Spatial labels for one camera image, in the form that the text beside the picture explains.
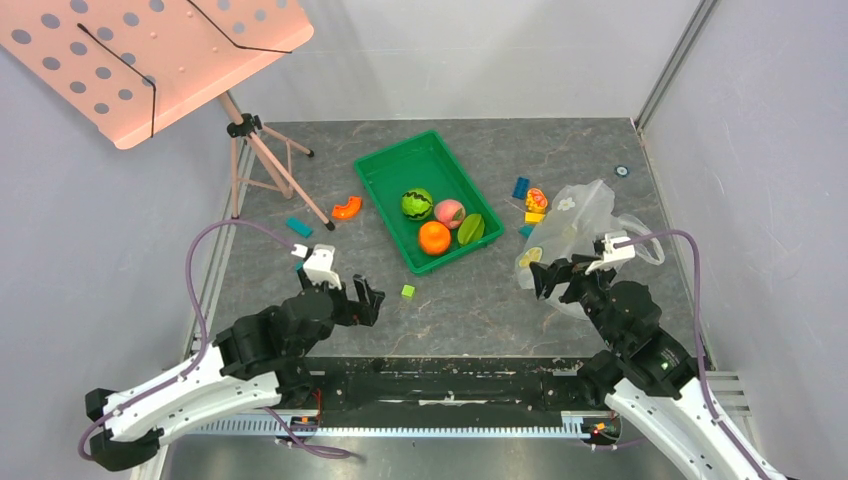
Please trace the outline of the clear plastic bag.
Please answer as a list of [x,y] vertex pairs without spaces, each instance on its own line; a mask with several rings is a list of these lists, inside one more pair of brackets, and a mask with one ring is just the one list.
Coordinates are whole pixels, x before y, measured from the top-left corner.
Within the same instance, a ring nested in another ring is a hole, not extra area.
[[549,264],[573,255],[593,256],[594,243],[608,233],[634,238],[651,232],[638,218],[612,214],[615,194],[602,180],[568,185],[553,198],[551,209],[537,224],[515,261],[515,277],[522,289],[534,288],[529,264]]

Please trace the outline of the lime green starfruit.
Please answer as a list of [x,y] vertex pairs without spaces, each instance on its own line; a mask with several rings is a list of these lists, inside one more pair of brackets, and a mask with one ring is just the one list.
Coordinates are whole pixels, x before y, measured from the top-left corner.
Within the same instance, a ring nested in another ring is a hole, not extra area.
[[485,232],[485,221],[481,214],[468,215],[456,232],[458,244],[462,247],[480,240]]

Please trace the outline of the orange fake fruit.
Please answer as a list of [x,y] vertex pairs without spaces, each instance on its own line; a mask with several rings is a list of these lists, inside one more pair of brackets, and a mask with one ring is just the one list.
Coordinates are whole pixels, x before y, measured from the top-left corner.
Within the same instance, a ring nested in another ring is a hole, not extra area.
[[427,255],[442,255],[448,251],[451,243],[451,230],[439,221],[428,221],[418,230],[418,246]]

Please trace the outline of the green fake fruit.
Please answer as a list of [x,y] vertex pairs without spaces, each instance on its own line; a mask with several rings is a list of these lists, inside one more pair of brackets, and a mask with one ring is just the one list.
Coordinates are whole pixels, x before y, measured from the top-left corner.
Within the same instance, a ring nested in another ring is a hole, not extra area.
[[411,220],[423,220],[433,211],[432,195],[424,188],[412,188],[401,196],[401,212]]

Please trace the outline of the red fake fruit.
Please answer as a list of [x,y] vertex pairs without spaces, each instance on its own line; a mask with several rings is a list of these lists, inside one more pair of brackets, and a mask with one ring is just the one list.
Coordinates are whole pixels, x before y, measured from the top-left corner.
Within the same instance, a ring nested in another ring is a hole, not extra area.
[[438,202],[433,209],[435,219],[450,230],[457,229],[466,218],[465,206],[454,199]]

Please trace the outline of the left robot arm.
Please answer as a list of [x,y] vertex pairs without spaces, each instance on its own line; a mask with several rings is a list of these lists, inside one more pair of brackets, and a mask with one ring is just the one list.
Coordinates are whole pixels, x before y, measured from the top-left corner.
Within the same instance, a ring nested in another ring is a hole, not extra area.
[[372,326],[385,299],[361,275],[346,287],[301,280],[300,293],[236,320],[184,363],[125,391],[85,396],[92,427],[81,456],[108,471],[139,466],[161,447],[218,419],[253,409],[298,409],[317,399],[307,353],[337,326]]

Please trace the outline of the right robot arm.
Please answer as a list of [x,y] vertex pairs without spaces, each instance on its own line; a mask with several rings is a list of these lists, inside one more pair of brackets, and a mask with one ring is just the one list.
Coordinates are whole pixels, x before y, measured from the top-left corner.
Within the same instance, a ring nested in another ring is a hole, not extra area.
[[529,265],[537,297],[564,285],[560,302],[579,305],[606,345],[577,372],[580,400],[619,414],[688,479],[782,478],[728,419],[702,362],[660,326],[649,288],[592,261]]

